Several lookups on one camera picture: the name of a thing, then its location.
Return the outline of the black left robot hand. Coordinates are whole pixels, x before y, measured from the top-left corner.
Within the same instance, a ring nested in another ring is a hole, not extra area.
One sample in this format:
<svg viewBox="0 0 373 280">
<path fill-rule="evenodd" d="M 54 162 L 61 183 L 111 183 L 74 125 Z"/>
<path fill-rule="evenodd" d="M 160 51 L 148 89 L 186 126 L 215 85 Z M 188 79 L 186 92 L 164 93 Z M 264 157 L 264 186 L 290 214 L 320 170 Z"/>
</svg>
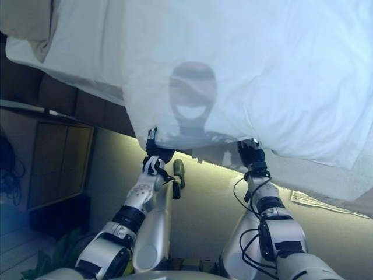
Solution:
<svg viewBox="0 0 373 280">
<path fill-rule="evenodd" d="M 146 153 L 148 156 L 158 157 L 165 164 L 167 164 L 173 158 L 175 150 L 159 147 L 156 144 L 156 132 L 157 132 L 156 127 L 148 131 L 148 137 L 146 141 Z"/>
</svg>

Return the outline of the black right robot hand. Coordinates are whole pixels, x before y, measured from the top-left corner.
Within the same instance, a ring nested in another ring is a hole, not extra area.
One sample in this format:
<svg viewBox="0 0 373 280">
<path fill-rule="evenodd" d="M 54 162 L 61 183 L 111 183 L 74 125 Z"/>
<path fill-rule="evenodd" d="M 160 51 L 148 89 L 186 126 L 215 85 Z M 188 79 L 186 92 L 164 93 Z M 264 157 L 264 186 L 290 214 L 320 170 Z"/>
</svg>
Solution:
<svg viewBox="0 0 373 280">
<path fill-rule="evenodd" d="M 265 153 L 255 138 L 237 142 L 242 164 L 251 169 L 266 169 Z"/>
</svg>

